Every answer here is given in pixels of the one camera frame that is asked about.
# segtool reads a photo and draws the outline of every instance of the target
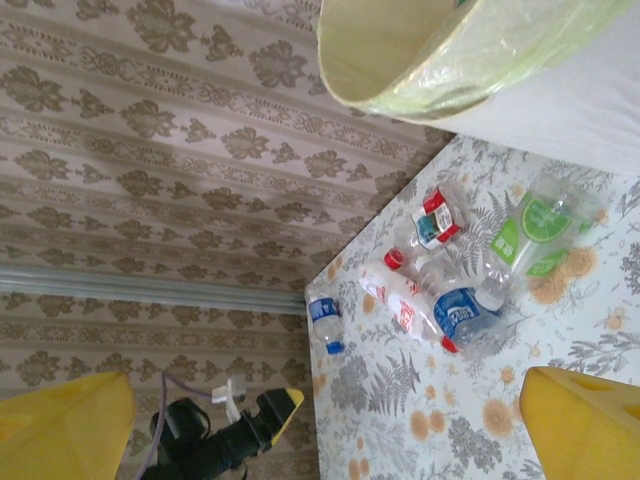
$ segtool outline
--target plastic bag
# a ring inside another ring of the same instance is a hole
[[[571,55],[633,0],[324,0],[318,56],[342,104],[414,123]]]

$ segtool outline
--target table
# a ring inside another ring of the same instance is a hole
[[[522,322],[497,355],[466,361],[413,340],[361,289],[358,267],[392,246],[395,227],[443,180],[472,199],[472,223],[448,250],[473,276],[540,171],[584,186],[605,208],[561,273],[506,306]],[[544,478],[518,409],[529,367],[640,383],[639,207],[638,177],[454,139],[313,281],[335,289],[347,346],[331,357],[311,347],[322,478]]]

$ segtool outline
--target purple cable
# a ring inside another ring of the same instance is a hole
[[[153,454],[158,449],[158,444],[160,443],[162,428],[164,427],[164,415],[165,415],[165,411],[167,410],[167,380],[170,380],[176,386],[180,387],[181,389],[189,393],[192,393],[194,395],[198,395],[204,398],[211,398],[210,393],[205,393],[200,390],[196,390],[195,388],[191,388],[165,371],[162,371],[160,373],[160,385],[161,385],[162,393],[160,394],[160,409],[158,410],[158,423],[157,423],[156,431],[153,434],[153,439],[151,440],[151,450],[149,451],[149,455],[147,455],[146,460],[138,470],[138,473],[136,473],[136,476],[134,477],[135,480],[140,480],[144,475],[144,472],[147,470],[147,468],[149,468],[149,465],[151,465],[151,461],[153,460]]]

